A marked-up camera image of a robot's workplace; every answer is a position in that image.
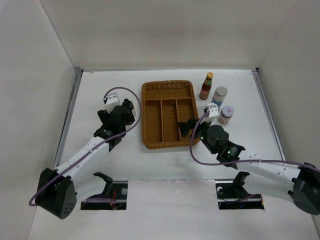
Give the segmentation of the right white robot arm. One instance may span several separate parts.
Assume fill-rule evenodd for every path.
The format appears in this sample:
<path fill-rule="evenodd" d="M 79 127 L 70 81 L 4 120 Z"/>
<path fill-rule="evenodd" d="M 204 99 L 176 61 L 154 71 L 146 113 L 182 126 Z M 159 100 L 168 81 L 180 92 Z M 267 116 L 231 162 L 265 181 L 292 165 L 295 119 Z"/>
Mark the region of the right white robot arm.
<path fill-rule="evenodd" d="M 269 159 L 241 160 L 240 153 L 245 148 L 230 141 L 222 126 L 202 118 L 179 122 L 178 127 L 183 136 L 192 132 L 192 138 L 198 138 L 211 154 L 216 155 L 216 163 L 204 163 L 193 156 L 196 163 L 238 170 L 231 189 L 236 197 L 267 195 L 293 203 L 310 215 L 320 214 L 320 170 L 314 165 Z"/>

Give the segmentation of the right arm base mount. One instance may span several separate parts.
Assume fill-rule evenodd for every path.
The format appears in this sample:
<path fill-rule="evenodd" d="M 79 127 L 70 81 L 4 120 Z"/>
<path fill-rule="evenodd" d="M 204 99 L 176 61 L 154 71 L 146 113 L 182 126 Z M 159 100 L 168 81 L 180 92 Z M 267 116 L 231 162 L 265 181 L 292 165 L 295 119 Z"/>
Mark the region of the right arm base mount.
<path fill-rule="evenodd" d="M 217 204 L 220 210 L 264 210 L 260 194 L 249 194 L 244 189 L 248 172 L 240 171 L 234 179 L 222 179 L 215 182 Z"/>

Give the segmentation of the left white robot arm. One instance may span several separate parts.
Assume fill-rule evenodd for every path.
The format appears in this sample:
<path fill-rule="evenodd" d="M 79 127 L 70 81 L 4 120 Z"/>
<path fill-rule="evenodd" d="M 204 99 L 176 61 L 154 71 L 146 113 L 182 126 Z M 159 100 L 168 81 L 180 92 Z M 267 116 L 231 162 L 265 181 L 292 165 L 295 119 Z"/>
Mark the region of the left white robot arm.
<path fill-rule="evenodd" d="M 111 152 L 126 135 L 126 127 L 135 122 L 135 109 L 133 103 L 127 98 L 123 102 L 106 100 L 107 109 L 98 111 L 102 122 L 89 142 L 72 158 L 54 170 L 46 168 L 39 177 L 37 190 L 39 195 L 35 204 L 54 216 L 63 220 L 74 210 L 77 203 L 76 183 L 86 175 L 101 178 L 95 187 L 96 195 L 82 200 L 81 209 L 113 210 L 123 205 L 125 200 L 119 196 L 115 182 L 106 174 L 95 170 L 97 153 L 101 150 Z"/>

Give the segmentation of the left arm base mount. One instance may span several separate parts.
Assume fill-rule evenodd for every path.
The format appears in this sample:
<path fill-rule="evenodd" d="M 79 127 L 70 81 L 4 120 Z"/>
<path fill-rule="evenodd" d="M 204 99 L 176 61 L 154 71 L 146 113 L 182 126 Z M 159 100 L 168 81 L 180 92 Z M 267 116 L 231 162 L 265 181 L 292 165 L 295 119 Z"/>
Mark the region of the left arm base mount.
<path fill-rule="evenodd" d="M 102 172 L 95 172 L 95 177 L 101 178 L 105 186 L 101 193 L 92 195 L 81 201 L 80 209 L 88 211 L 97 210 L 126 210 L 128 197 L 128 181 L 114 181 Z"/>

